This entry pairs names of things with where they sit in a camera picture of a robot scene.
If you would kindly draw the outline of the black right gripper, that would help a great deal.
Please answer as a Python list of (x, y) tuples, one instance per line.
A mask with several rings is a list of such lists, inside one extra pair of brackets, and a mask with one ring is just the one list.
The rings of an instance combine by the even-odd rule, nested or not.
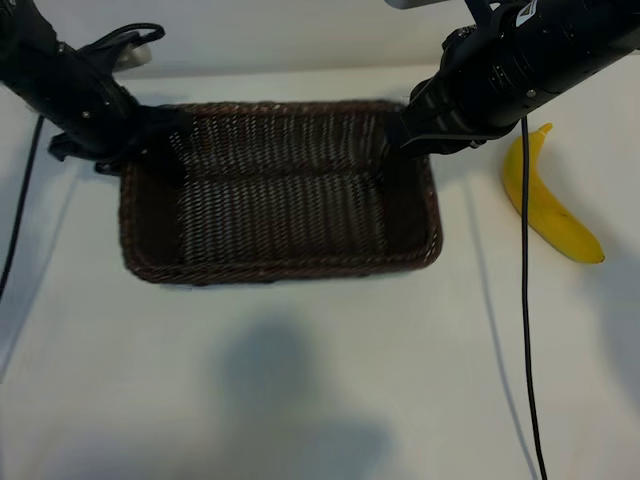
[(402, 160), (455, 154), (483, 145), (488, 136), (506, 136), (514, 128), (514, 123), (496, 127), (469, 117), (451, 98), (439, 74), (421, 81), (407, 105), (384, 116), (386, 143), (399, 149)]

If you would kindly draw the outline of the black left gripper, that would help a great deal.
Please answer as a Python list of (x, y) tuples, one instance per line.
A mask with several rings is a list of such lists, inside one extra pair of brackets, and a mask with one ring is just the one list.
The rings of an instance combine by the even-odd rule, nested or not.
[(177, 105), (148, 107), (117, 84), (62, 85), (47, 92), (47, 119), (62, 130), (48, 150), (96, 163), (100, 171), (137, 163), (168, 184), (183, 184), (186, 170), (169, 138), (193, 130), (192, 115)]

